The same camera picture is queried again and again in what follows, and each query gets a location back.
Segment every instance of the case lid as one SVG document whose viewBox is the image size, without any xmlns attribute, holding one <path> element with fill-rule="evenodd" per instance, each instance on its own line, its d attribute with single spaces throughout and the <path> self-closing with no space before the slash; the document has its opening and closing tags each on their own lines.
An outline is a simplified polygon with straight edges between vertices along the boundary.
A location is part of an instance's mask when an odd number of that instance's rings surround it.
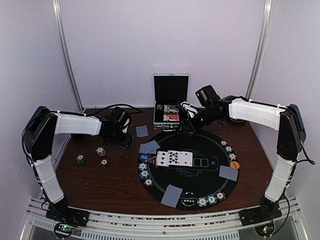
<svg viewBox="0 0 320 240">
<path fill-rule="evenodd" d="M 155 101 L 158 104 L 175 104 L 186 101 L 189 74 L 154 74 Z"/>
</svg>

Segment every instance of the robotic arm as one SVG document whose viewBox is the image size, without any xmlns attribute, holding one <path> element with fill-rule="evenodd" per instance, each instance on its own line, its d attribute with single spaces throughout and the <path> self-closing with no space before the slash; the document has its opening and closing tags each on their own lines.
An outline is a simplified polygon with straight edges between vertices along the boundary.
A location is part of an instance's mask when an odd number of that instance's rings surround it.
<svg viewBox="0 0 320 240">
<path fill-rule="evenodd" d="M 88 116 L 73 112 L 50 111 L 38 107 L 22 134 L 23 150 L 32 166 L 38 183 L 49 201 L 47 218 L 85 227 L 89 213 L 68 208 L 54 171 L 51 154 L 57 134 L 86 134 L 101 136 L 105 143 L 128 148 L 133 135 L 127 132 L 132 118 L 122 108 L 116 107 L 107 116 Z"/>
<path fill-rule="evenodd" d="M 244 226 L 269 220 L 292 180 L 299 153 L 306 140 L 298 106 L 274 106 L 231 95 L 220 99 L 211 85 L 198 90 L 196 96 L 205 109 L 199 110 L 187 102 L 177 104 L 181 112 L 178 133 L 192 135 L 197 129 L 225 117 L 262 124 L 278 131 L 277 165 L 260 207 L 239 213 Z"/>
</svg>

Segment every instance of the deck of cards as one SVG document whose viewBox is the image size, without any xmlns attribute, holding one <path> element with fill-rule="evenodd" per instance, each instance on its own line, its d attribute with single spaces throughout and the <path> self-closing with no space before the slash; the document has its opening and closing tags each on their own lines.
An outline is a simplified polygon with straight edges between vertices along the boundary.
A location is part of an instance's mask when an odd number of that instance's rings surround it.
<svg viewBox="0 0 320 240">
<path fill-rule="evenodd" d="M 162 167 L 171 166 L 193 166 L 193 153 L 188 151 L 158 151 L 156 165 Z"/>
</svg>

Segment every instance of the black round mat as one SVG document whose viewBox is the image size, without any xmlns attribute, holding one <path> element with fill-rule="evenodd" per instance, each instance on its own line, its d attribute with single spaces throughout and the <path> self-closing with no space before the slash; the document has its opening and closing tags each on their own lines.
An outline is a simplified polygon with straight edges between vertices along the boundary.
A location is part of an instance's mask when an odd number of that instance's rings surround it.
<svg viewBox="0 0 320 240">
<path fill-rule="evenodd" d="M 239 168 L 238 160 L 230 159 L 230 154 L 234 154 L 233 150 L 230 151 L 230 146 L 228 144 L 225 146 L 225 142 L 215 134 L 205 130 L 199 130 L 192 136 L 162 132 L 150 139 L 149 142 L 153 140 L 160 145 L 157 151 L 173 150 L 193 153 L 192 167 L 175 165 L 156 167 L 155 159 L 146 162 L 146 170 L 149 173 L 147 179 L 153 180 L 153 185 L 145 186 L 146 179 L 140 177 L 140 180 L 149 194 L 159 202 L 161 202 L 168 185 L 183 189 L 176 206 L 181 210 L 210 208 L 227 198 L 235 189 L 239 174 L 237 181 L 233 181 L 220 177 L 219 171 L 220 166 L 235 167 L 237 165 Z M 221 194 L 224 195 L 224 198 L 219 200 L 218 197 L 221 197 Z M 212 200 L 212 196 L 217 201 L 210 204 L 208 197 Z M 199 198 L 205 198 L 206 206 L 198 205 Z"/>
</svg>

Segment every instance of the blue button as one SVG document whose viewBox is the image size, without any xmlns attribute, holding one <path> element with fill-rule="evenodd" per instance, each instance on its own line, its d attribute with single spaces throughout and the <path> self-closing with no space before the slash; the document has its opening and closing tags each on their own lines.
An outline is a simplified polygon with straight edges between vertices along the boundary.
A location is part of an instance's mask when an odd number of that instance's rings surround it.
<svg viewBox="0 0 320 240">
<path fill-rule="evenodd" d="M 139 159 L 140 159 L 141 162 L 148 161 L 149 158 L 150 158 L 149 155 L 146 154 L 146 153 L 142 153 L 142 154 L 140 154 L 140 156 L 139 156 Z"/>
</svg>

